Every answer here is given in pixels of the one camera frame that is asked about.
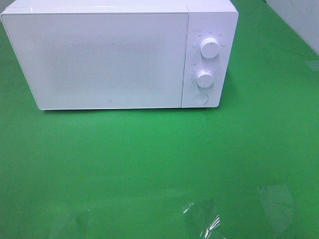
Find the white microwave knob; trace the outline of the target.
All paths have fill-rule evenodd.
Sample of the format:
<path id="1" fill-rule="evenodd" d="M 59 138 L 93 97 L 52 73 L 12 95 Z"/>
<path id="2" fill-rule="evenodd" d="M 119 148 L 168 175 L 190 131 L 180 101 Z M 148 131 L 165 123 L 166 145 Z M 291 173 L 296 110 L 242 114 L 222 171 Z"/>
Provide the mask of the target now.
<path id="1" fill-rule="evenodd" d="M 200 43 L 201 56 L 207 59 L 216 57 L 220 51 L 220 43 L 213 36 L 204 38 Z"/>
<path id="2" fill-rule="evenodd" d="M 201 70 L 196 75 L 196 83 L 200 88 L 209 88 L 214 83 L 214 74 L 207 70 Z"/>

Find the clear tape patch near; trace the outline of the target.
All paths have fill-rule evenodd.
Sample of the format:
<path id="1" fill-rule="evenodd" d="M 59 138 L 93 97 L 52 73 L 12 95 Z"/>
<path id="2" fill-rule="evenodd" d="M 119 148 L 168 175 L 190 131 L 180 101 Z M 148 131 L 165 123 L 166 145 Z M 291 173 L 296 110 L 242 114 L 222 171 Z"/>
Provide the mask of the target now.
<path id="1" fill-rule="evenodd" d="M 225 239 L 221 217 L 212 198 L 190 202 L 182 209 L 187 239 Z"/>

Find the clear tape patch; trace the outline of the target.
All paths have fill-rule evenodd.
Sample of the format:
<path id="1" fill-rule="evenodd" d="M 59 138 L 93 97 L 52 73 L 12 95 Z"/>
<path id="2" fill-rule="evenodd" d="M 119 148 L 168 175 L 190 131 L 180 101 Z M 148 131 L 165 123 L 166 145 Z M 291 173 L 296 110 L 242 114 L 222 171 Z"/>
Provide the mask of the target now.
<path id="1" fill-rule="evenodd" d="M 292 222 L 295 203 L 286 184 L 262 186 L 260 201 L 272 229 L 282 233 Z"/>
<path id="2" fill-rule="evenodd" d="M 306 61 L 306 64 L 315 72 L 319 71 L 319 60 Z"/>
<path id="3" fill-rule="evenodd" d="M 187 239 L 225 239 L 221 217 L 212 198 L 190 202 L 182 209 Z"/>

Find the white microwave oven body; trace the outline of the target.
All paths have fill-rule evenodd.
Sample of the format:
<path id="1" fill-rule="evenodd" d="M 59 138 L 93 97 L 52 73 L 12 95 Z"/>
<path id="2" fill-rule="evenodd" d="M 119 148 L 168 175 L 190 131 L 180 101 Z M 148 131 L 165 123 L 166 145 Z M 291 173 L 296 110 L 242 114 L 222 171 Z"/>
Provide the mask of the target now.
<path id="1" fill-rule="evenodd" d="M 238 16 L 229 0 L 16 0 L 0 15 L 41 110 L 217 107 Z"/>

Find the clear tape patch right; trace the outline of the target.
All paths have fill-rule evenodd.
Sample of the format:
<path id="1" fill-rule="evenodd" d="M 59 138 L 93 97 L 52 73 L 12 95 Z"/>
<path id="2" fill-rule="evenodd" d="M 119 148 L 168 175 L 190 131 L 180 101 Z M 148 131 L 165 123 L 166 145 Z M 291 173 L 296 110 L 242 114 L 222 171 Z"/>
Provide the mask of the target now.
<path id="1" fill-rule="evenodd" d="M 286 184 L 262 186 L 260 201 L 272 229 L 282 233 L 292 222 L 295 203 Z"/>

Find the clear tape patch far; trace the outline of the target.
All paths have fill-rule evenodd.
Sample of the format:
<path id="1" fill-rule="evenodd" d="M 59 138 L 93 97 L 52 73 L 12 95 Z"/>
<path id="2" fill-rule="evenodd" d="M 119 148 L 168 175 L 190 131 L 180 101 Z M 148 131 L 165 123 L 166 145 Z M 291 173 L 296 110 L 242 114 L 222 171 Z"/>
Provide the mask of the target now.
<path id="1" fill-rule="evenodd" d="M 315 72 L 319 71 L 319 60 L 306 61 L 306 64 Z"/>

